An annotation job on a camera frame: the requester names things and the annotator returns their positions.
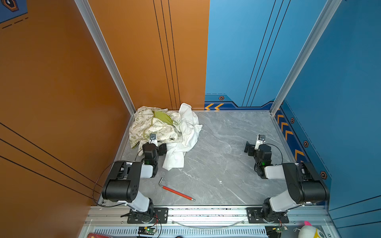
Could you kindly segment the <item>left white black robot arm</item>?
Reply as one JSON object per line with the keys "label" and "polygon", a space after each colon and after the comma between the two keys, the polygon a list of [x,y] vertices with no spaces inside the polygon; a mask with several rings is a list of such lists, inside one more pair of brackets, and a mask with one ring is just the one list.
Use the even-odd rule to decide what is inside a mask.
{"label": "left white black robot arm", "polygon": [[127,206],[130,212],[121,217],[128,217],[129,223],[158,222],[151,198],[140,191],[140,180],[154,178],[158,172],[158,159],[167,152],[166,144],[157,146],[146,143],[142,146],[142,161],[116,161],[105,180],[102,198],[116,202],[116,206]]}

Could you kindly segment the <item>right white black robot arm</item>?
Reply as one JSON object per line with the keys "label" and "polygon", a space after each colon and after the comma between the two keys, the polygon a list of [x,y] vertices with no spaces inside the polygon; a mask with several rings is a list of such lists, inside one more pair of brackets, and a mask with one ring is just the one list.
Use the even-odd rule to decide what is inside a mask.
{"label": "right white black robot arm", "polygon": [[269,144],[258,140],[255,145],[246,143],[245,150],[255,160],[255,171],[261,179],[286,181],[287,190],[264,200],[262,207],[247,208],[251,224],[289,222],[287,212],[306,203],[329,200],[329,190],[312,163],[271,163]]}

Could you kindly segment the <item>cream green patterned cloth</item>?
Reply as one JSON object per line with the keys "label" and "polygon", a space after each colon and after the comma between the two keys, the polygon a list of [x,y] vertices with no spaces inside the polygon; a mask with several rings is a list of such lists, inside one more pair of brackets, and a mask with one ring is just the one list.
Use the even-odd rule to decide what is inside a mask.
{"label": "cream green patterned cloth", "polygon": [[[169,115],[173,120],[173,125],[168,125],[155,118],[154,111],[161,111]],[[141,150],[142,146],[149,142],[149,136],[152,133],[156,134],[159,144],[181,141],[181,118],[178,112],[143,106],[138,108],[134,117],[135,120],[129,131],[130,145],[132,149],[137,147]]]}

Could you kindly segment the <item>olive green cloth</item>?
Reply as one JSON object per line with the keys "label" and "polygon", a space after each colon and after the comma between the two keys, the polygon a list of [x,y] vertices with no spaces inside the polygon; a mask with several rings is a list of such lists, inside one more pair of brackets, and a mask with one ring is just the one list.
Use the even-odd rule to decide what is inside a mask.
{"label": "olive green cloth", "polygon": [[159,119],[160,121],[162,121],[163,123],[166,123],[168,125],[173,125],[173,120],[172,118],[167,115],[166,113],[164,112],[161,112],[161,111],[154,111],[154,117]]}

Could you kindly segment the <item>white cloth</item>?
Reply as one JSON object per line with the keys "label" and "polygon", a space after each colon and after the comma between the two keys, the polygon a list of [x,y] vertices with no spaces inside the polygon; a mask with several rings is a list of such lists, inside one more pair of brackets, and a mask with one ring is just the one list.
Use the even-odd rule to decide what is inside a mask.
{"label": "white cloth", "polygon": [[196,145],[202,125],[189,104],[183,103],[179,109],[181,141],[167,144],[167,153],[162,168],[170,171],[183,168],[185,154]]}

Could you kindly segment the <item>right green circuit board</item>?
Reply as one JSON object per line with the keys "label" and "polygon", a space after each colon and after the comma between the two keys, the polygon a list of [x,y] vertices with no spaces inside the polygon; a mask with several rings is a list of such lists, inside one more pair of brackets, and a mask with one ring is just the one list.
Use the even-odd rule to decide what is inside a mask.
{"label": "right green circuit board", "polygon": [[268,238],[281,238],[282,233],[287,231],[286,227],[270,227],[266,226],[266,234]]}

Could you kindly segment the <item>green circuit board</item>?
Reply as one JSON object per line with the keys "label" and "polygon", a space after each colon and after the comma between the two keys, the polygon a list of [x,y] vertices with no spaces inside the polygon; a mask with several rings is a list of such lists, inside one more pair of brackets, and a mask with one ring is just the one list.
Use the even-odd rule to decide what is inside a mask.
{"label": "green circuit board", "polygon": [[281,238],[282,233],[287,231],[286,227],[270,227],[266,226],[266,234],[268,238]]}
{"label": "green circuit board", "polygon": [[154,236],[157,233],[157,229],[153,227],[139,227],[138,236]]}

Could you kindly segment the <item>left green circuit board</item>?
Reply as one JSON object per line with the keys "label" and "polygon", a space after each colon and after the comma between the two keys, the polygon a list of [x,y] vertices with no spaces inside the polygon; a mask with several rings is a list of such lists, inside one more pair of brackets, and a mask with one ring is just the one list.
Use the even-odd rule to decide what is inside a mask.
{"label": "left green circuit board", "polygon": [[138,236],[154,236],[157,233],[157,229],[153,227],[139,227]]}

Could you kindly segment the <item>white plush toy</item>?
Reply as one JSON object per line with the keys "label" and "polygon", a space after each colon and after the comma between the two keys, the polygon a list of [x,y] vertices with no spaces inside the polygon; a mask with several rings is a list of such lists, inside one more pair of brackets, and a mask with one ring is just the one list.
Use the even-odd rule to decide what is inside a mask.
{"label": "white plush toy", "polygon": [[298,238],[326,238],[323,231],[312,226],[312,224],[308,221],[304,222],[304,226],[302,228],[295,228],[294,232],[299,232]]}

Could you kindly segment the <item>red handled hex key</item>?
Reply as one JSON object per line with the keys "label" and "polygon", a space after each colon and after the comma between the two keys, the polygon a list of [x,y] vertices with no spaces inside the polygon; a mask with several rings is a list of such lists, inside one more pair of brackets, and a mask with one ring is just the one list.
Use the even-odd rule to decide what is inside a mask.
{"label": "red handled hex key", "polygon": [[188,195],[185,195],[185,194],[183,194],[183,193],[181,193],[181,192],[178,192],[178,191],[176,191],[176,190],[174,190],[174,189],[171,189],[171,188],[169,188],[169,187],[163,185],[162,183],[163,183],[163,178],[160,179],[160,181],[159,181],[159,186],[160,186],[161,188],[163,188],[164,190],[169,191],[169,192],[171,192],[171,193],[173,193],[173,194],[176,194],[176,195],[178,195],[178,196],[181,196],[181,197],[183,197],[183,198],[185,198],[185,199],[187,199],[187,200],[195,201],[194,198],[192,198],[192,197],[190,197],[190,196],[188,196]]}

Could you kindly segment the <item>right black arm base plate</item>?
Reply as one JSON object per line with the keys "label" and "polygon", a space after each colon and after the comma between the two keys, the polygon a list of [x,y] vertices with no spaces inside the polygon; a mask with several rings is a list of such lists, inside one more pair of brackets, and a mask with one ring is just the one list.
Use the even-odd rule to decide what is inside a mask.
{"label": "right black arm base plate", "polygon": [[248,207],[246,208],[247,218],[250,224],[283,224],[289,223],[287,213],[285,212],[274,212],[271,209],[269,211],[264,211],[263,208],[259,207]]}

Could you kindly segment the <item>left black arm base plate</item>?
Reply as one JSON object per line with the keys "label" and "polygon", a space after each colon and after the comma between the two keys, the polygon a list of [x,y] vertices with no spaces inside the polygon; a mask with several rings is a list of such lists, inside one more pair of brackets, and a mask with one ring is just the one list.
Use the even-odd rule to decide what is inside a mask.
{"label": "left black arm base plate", "polygon": [[147,212],[133,212],[131,211],[128,216],[128,224],[167,224],[168,221],[167,207],[154,207],[149,208]]}

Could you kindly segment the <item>aluminium front rail frame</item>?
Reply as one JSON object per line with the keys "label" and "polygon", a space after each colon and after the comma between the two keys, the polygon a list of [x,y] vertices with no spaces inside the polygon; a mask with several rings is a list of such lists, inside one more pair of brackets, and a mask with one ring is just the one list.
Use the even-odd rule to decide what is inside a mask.
{"label": "aluminium front rail frame", "polygon": [[[167,224],[128,224],[129,213],[124,207],[92,207],[85,219],[80,238],[87,238],[93,233],[107,238],[268,238],[266,226],[286,227],[281,238],[296,238],[308,221],[312,226],[323,231],[327,238],[338,238],[339,232],[323,206],[301,206],[287,212],[287,224],[250,224],[246,208],[254,205],[187,205],[157,206],[167,207]],[[158,231],[154,236],[138,236],[139,227],[153,227]]]}

